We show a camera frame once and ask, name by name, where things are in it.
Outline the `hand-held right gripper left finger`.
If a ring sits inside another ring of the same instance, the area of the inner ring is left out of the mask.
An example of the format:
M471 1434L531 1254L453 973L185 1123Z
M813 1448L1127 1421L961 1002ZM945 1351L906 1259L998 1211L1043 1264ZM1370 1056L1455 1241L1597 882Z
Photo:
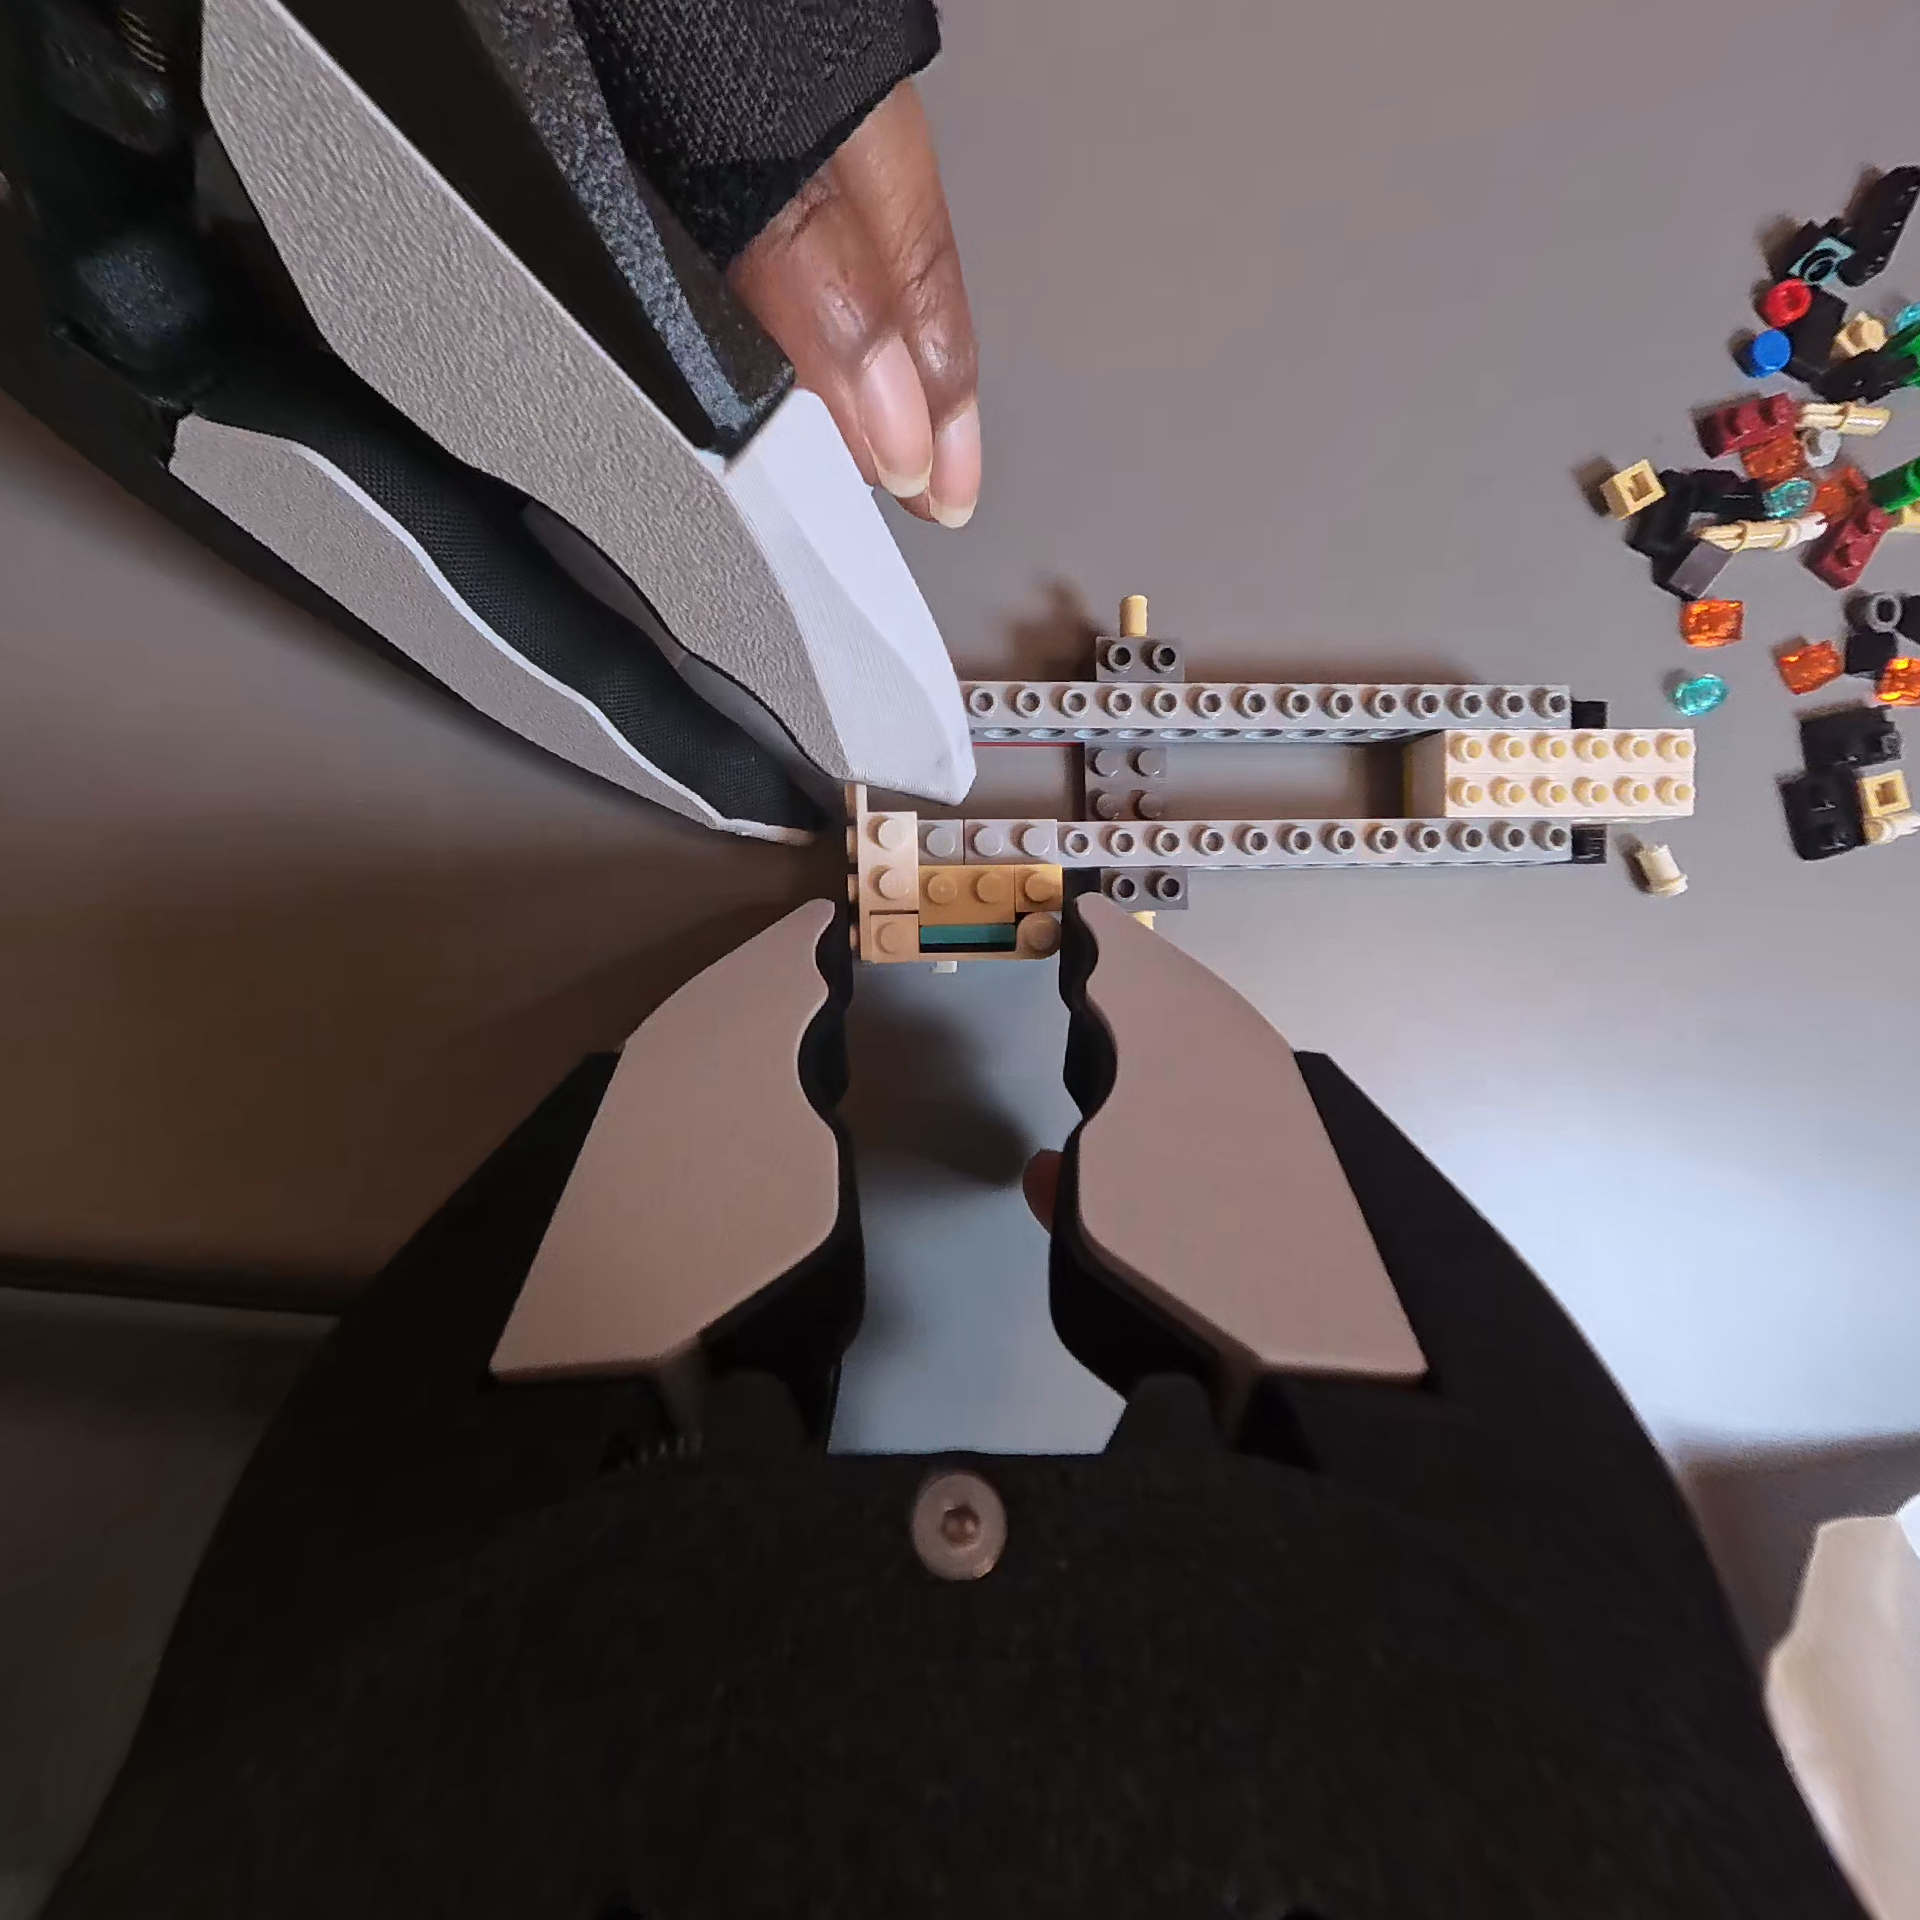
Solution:
M764 1371L826 1435L863 1304L849 912L809 902L631 1033L492 1355L501 1382L653 1376L683 1425Z

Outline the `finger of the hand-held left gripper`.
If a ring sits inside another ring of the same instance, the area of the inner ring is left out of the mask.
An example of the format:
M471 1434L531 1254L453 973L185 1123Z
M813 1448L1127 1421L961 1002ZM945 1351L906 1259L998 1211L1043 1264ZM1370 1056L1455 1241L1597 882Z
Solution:
M698 451L286 5L207 5L201 96L327 346L615 563L826 776L961 802L953 664L826 405Z
M711 702L731 678L675 641L597 545L338 359L228 378L180 422L171 477L539 752L719 832L820 829L794 752Z

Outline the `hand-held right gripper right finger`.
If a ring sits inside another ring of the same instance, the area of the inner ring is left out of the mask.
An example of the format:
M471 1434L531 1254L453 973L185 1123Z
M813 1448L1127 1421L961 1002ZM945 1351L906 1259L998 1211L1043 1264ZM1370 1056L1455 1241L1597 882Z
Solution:
M1425 1382L1427 1358L1294 1049L1225 982L1103 896L1063 945L1063 1152L1050 1311L1132 1394L1197 1382L1225 1434L1270 1376Z

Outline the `grey and tan lego build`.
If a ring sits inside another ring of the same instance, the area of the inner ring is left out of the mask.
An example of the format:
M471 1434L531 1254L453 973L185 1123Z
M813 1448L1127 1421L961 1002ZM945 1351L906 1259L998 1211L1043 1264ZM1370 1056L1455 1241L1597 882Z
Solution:
M849 792L850 950L874 967L1033 962L1065 906L1141 921L1197 873L1550 869L1599 862L1619 829L1687 821L1695 734L1615 727L1559 685L1191 682L1185 647L1119 605L1087 680L962 687L972 743L1073 757L1078 815L925 817ZM1178 819L1178 751L1393 751L1407 811Z

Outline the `person's left forearm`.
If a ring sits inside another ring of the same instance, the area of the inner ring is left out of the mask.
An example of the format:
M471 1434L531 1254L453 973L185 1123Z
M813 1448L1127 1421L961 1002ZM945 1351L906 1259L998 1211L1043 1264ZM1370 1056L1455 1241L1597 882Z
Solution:
M902 81L933 3L577 3L626 157L717 267Z

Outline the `pile of loose lego pieces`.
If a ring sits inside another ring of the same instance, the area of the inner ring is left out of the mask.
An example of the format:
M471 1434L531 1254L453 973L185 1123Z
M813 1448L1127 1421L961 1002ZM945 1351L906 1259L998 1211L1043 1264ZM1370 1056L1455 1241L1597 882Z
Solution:
M1918 205L1916 166L1869 171L1846 208L1766 248L1754 322L1735 338L1739 397L1693 415L1693 467L1637 463L1589 481L1650 582L1677 601L1687 647L1745 637L1721 593L1739 555L1797 560L1839 598L1839 637L1781 643L1774 671L1797 701L1802 763L1781 783L1790 848L1806 862L1916 837L1903 717L1918 705L1918 594L1869 593L1869 563L1916 539L1918 463L1868 471L1873 442L1918 389L1916 303L1863 304Z

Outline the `person's left hand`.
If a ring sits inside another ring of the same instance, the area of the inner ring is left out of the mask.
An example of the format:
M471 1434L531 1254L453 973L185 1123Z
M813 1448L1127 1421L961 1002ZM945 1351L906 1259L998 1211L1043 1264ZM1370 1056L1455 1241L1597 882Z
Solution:
M726 267L867 483L964 527L980 489L975 329L929 119L895 86Z

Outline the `white plastic bag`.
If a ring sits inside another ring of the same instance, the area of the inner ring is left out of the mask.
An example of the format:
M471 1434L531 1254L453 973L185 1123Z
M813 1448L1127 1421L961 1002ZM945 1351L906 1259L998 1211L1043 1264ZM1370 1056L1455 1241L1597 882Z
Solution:
M1863 1906L1918 1915L1918 1499L1827 1522L1766 1658L1766 1715Z

